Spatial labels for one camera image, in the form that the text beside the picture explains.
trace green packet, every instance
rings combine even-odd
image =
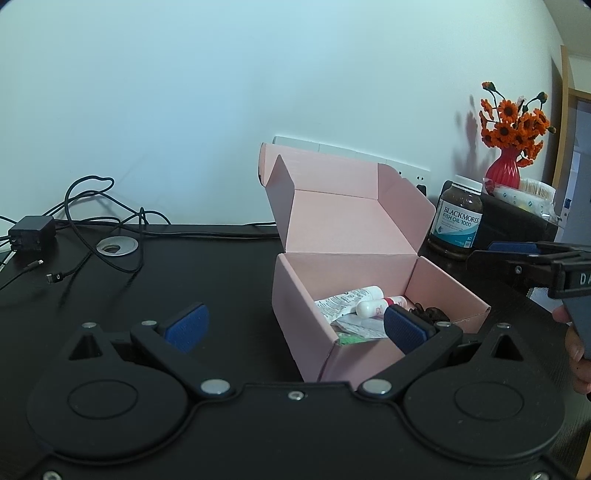
[[[353,333],[336,332],[336,334],[339,336],[339,345],[351,345],[352,343],[363,343],[368,341],[366,338],[354,335]]]

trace cream tube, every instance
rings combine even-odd
[[[357,288],[346,291],[340,295],[329,297],[324,300],[316,300],[314,303],[324,315],[327,322],[332,323],[337,318],[355,313],[355,307],[360,301],[376,300],[384,297],[382,289],[376,286]]]

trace pink cardboard box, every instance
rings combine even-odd
[[[490,307],[417,251],[433,205],[385,164],[263,144],[259,178],[285,254],[277,257],[272,304],[305,381],[353,388],[401,359],[389,340],[340,345],[314,304],[377,285],[438,307],[476,333]]]

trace blue gripper pad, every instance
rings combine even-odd
[[[490,252],[507,252],[516,254],[537,254],[541,253],[538,246],[533,242],[493,242],[488,246]]]
[[[182,353],[189,353],[203,339],[208,327],[209,311],[203,303],[196,303],[178,316],[160,323],[158,332]]]
[[[399,305],[391,305],[384,312],[384,331],[404,355],[420,347],[436,332],[435,327]]]

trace brown glass bottle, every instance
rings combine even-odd
[[[470,255],[482,219],[481,191],[481,183],[456,175],[451,188],[439,197],[427,239],[430,248],[453,260]]]

